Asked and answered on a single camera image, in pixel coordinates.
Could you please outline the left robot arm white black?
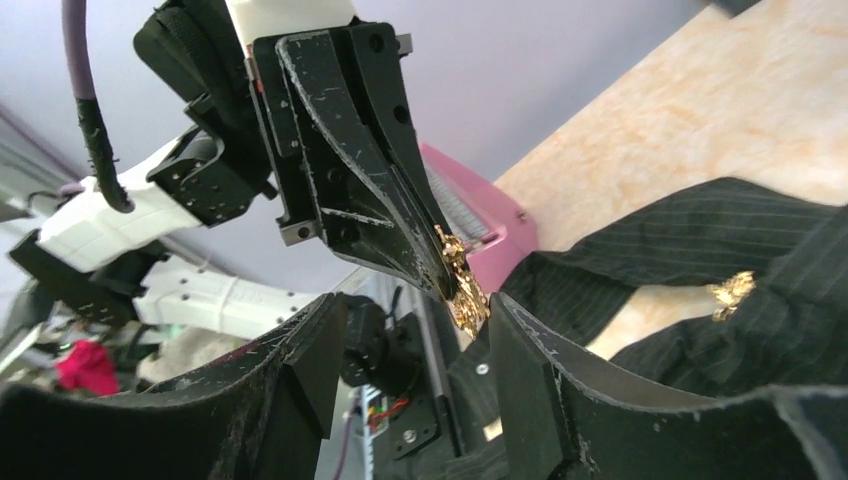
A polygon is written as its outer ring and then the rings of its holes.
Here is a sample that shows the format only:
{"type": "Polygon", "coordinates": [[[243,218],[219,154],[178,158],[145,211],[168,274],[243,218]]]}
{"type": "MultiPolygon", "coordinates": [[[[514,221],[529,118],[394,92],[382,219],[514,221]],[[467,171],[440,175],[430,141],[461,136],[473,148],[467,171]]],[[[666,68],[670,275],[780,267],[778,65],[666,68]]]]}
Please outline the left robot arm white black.
{"type": "Polygon", "coordinates": [[[118,173],[95,93],[86,3],[61,5],[93,175],[10,253],[33,294],[85,320],[176,323],[253,338],[310,302],[164,251],[175,231],[279,198],[295,245],[457,302],[467,263],[431,190],[401,74],[405,47],[350,1],[168,1],[137,55],[185,102],[190,130],[118,173]]]}

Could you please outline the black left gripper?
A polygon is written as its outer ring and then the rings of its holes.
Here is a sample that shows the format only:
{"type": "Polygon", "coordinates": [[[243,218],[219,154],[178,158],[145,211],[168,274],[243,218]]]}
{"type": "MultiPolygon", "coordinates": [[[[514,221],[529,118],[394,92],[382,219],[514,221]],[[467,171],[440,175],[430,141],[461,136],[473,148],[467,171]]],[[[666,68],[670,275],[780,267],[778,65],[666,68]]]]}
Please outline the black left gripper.
{"type": "Polygon", "coordinates": [[[217,226],[278,198],[294,245],[449,299],[400,62],[408,36],[348,1],[167,1],[134,39],[192,127],[133,172],[147,238],[217,226]]]}

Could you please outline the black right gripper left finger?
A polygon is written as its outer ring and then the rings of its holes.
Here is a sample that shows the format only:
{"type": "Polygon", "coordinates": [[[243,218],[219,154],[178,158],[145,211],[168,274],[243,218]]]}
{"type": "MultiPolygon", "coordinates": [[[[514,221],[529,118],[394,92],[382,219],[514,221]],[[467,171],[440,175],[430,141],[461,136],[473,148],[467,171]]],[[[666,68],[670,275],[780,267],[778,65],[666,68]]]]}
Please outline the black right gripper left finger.
{"type": "Polygon", "coordinates": [[[5,479],[311,479],[332,429],[347,312],[282,326],[142,393],[1,390],[5,479]]]}

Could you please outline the pink gold brooch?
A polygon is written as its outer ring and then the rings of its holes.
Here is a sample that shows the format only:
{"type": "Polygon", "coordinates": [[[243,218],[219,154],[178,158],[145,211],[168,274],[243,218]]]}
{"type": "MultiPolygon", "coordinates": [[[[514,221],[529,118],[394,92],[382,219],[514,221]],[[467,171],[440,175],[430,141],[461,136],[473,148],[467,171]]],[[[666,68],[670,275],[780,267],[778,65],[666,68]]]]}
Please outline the pink gold brooch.
{"type": "Polygon", "coordinates": [[[734,315],[740,304],[756,288],[753,271],[741,271],[720,284],[709,284],[707,291],[714,298],[717,308],[712,314],[714,322],[724,322],[734,315]]]}

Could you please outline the black pinstriped button shirt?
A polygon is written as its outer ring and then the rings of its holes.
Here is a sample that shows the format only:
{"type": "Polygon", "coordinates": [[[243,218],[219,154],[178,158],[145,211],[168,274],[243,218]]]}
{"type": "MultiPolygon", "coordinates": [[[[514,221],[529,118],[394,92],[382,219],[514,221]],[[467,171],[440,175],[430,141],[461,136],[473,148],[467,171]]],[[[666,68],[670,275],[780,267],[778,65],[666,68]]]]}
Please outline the black pinstriped button shirt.
{"type": "MultiPolygon", "coordinates": [[[[609,363],[709,398],[770,386],[847,392],[847,210],[720,178],[537,251],[498,294],[609,363]],[[741,271],[756,288],[714,322],[707,291],[741,271]]],[[[449,374],[474,426],[500,420],[489,329],[449,374]]],[[[515,479],[503,433],[438,479],[515,479]]]]}

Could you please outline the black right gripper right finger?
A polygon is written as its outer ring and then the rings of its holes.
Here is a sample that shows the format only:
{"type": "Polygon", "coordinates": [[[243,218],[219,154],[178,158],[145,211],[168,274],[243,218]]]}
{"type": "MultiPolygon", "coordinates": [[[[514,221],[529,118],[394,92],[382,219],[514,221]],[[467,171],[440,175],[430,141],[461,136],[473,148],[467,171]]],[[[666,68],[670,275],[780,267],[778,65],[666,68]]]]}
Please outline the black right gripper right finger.
{"type": "Polygon", "coordinates": [[[515,479],[843,479],[847,392],[770,386],[709,398],[587,351],[503,294],[488,322],[515,479]]]}

